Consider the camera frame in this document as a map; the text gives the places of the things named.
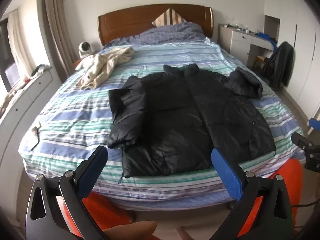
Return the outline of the person left hand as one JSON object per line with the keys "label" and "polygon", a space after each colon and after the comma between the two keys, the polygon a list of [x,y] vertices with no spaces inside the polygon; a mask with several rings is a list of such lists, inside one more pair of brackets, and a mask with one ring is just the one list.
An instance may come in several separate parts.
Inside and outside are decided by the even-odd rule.
{"label": "person left hand", "polygon": [[112,240],[116,239],[149,239],[157,228],[156,222],[141,221],[127,225],[119,225],[106,229],[103,233]]}

